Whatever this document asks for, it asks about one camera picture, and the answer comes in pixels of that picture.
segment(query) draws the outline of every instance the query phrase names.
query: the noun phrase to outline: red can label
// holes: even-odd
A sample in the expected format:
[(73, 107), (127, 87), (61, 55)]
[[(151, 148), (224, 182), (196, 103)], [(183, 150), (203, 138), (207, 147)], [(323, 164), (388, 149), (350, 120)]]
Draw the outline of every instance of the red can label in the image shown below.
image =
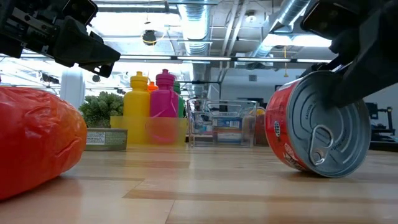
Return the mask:
[(289, 98), (298, 83), (300, 80), (285, 84), (271, 97), (265, 118), (266, 134), (269, 146), (284, 164), (298, 170), (309, 170), (301, 158), (297, 157), (287, 130)]

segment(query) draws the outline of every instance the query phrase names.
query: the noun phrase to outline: green plant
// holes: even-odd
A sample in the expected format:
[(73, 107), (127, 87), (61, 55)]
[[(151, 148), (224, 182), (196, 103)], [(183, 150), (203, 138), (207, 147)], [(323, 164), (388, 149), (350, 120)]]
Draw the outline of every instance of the green plant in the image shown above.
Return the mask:
[(123, 115), (123, 97), (102, 91), (99, 96), (86, 96), (79, 110), (89, 128), (110, 128), (111, 116)]

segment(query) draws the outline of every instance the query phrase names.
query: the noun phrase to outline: green bottle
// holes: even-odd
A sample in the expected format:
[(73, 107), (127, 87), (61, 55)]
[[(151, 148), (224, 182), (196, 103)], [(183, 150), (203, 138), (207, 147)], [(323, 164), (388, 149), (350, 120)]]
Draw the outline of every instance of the green bottle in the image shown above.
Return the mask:
[(174, 92), (178, 94), (178, 117), (183, 118), (184, 117), (184, 107), (185, 107), (185, 101), (181, 97), (181, 89), (180, 89), (180, 83), (179, 82), (174, 82)]

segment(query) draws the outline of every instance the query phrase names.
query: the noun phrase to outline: pull tab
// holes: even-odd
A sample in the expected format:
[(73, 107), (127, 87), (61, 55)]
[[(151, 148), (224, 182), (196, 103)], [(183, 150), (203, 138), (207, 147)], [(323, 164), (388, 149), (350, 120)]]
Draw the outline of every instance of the pull tab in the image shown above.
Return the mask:
[[(317, 138), (317, 131), (322, 130), (328, 136), (326, 137), (328, 143), (321, 142), (319, 138)], [(314, 166), (319, 166), (324, 163), (326, 157), (329, 154), (329, 150), (333, 145), (333, 133), (332, 131), (326, 127), (325, 125), (319, 124), (312, 130), (311, 135), (311, 146), (310, 146), (310, 160)]]

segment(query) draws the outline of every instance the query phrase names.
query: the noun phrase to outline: yellow bottle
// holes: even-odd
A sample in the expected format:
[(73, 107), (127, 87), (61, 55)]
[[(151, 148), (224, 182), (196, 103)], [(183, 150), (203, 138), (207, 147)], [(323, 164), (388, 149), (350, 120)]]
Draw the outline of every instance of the yellow bottle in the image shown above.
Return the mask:
[(124, 95), (123, 108), (123, 126), (128, 130), (127, 145), (146, 144), (146, 121), (150, 111), (148, 78), (137, 72), (130, 78), (130, 86), (132, 91)]

